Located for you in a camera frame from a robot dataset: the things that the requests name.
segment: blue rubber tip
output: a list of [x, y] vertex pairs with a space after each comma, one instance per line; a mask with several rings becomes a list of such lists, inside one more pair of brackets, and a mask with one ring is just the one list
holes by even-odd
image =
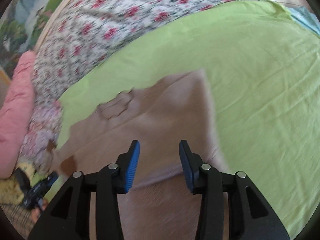
[[179, 156], [180, 156], [180, 161], [181, 161], [181, 165], [182, 165], [182, 169], [183, 169], [184, 178], [186, 180], [186, 184], [187, 184], [188, 189], [192, 192], [193, 188], [194, 188], [193, 173], [192, 173], [192, 169], [189, 164], [189, 160], [188, 160], [187, 153], [186, 153], [186, 151], [188, 151], [188, 150], [190, 151], [189, 147], [188, 147], [188, 149], [185, 149], [183, 143], [182, 142], [179, 143]]
[[131, 157], [129, 166], [125, 173], [126, 184], [124, 185], [124, 190], [126, 191], [126, 193], [128, 193], [132, 187], [134, 175], [137, 170], [139, 155], [140, 155], [140, 143], [137, 141], [132, 151], [132, 157]]

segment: pink cloth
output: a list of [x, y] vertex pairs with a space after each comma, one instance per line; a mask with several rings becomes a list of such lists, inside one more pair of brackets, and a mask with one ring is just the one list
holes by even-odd
[[31, 77], [35, 59], [32, 51], [21, 56], [0, 109], [0, 179], [12, 174], [32, 116], [35, 93]]

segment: painting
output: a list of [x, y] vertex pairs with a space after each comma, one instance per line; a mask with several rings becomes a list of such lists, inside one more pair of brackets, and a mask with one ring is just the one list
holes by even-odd
[[11, 78], [62, 0], [12, 0], [0, 19], [0, 66]]

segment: green bedsheet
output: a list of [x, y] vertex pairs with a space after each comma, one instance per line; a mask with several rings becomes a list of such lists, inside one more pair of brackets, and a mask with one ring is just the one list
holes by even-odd
[[294, 238], [320, 201], [319, 48], [318, 36], [269, 1], [180, 18], [131, 42], [61, 96], [59, 147], [72, 124], [117, 93], [205, 68], [232, 173], [250, 176]]

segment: floral blanket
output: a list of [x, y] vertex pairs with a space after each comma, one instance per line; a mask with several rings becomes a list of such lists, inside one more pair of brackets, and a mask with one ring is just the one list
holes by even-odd
[[47, 170], [46, 144], [57, 139], [60, 127], [61, 108], [54, 102], [100, 62], [151, 30], [229, 1], [233, 0], [73, 0], [37, 55], [36, 111], [20, 156]]

